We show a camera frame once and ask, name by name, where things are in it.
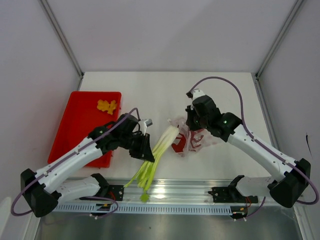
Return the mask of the green white toy celery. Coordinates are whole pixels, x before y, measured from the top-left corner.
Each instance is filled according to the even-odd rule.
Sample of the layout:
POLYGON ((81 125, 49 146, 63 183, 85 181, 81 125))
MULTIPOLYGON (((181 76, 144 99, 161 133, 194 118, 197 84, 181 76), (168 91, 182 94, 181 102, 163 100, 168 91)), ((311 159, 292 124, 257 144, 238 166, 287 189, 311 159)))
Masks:
POLYGON ((160 136, 156 145, 152 149, 154 162, 145 161, 130 181, 124 185, 124 188, 129 187, 134 181, 138 188, 143 190, 140 196, 140 201, 146 203, 149 200, 148 190, 150 189, 155 177, 155 173, 163 154, 169 149, 174 140, 179 134, 179 129, 176 126, 170 125, 160 136))

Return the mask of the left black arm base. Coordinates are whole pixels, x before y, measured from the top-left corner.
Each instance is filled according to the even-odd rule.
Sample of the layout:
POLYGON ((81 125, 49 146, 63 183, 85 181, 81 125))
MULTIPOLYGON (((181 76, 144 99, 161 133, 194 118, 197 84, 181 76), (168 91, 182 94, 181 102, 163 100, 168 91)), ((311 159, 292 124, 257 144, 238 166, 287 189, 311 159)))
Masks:
POLYGON ((83 201, 111 199, 113 201, 121 202, 123 200, 123 196, 123 185, 91 185, 90 187, 87 187, 84 192, 81 193, 79 199, 83 201))

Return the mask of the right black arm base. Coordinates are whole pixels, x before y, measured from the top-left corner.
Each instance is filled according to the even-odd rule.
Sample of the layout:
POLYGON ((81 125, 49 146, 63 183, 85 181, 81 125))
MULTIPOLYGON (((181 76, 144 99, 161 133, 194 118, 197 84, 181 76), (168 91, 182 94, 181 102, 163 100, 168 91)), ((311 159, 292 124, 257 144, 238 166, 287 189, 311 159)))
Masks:
POLYGON ((235 188, 215 186, 207 192, 212 196, 214 203, 257 204, 257 196, 243 196, 235 188))

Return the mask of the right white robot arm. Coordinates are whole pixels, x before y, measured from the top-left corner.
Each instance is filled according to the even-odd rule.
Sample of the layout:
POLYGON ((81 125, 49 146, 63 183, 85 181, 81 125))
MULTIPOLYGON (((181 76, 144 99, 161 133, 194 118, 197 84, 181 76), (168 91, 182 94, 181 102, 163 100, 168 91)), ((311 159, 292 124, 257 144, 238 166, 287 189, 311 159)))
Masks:
POLYGON ((311 164, 295 160, 246 131, 243 120, 231 112, 221 113, 211 97, 197 89, 188 93, 192 103, 186 107, 186 124, 191 131, 207 130, 212 136, 242 150, 271 177, 237 176, 230 184, 228 196, 239 202, 248 196, 271 197, 283 207, 291 208, 308 187, 311 164))

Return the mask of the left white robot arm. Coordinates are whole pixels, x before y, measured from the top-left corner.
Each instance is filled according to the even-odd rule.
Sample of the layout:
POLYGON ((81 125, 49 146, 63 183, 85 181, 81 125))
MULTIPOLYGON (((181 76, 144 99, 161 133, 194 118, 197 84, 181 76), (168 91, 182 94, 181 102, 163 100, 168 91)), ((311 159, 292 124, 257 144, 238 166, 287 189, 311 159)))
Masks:
POLYGON ((99 173, 87 178, 66 182, 76 171, 122 148, 134 159, 153 163, 150 135, 147 128, 151 119, 137 119, 129 113, 122 114, 117 121, 96 127, 76 147, 51 164, 32 171, 26 169, 20 175, 22 196, 30 211, 41 218, 51 213, 58 205, 75 199, 115 200, 110 184, 99 173))

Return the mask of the clear zip top bag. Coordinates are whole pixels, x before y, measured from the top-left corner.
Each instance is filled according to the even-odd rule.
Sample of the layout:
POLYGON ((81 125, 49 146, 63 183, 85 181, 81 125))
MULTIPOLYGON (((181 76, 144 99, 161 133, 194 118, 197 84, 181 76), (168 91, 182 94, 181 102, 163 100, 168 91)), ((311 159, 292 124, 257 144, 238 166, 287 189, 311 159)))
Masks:
POLYGON ((171 144, 171 148, 180 157, 185 158, 198 153, 204 148, 221 143, 219 138, 212 136, 206 129, 190 130, 186 121, 186 118, 182 116, 168 119, 169 124, 179 130, 178 135, 171 144))

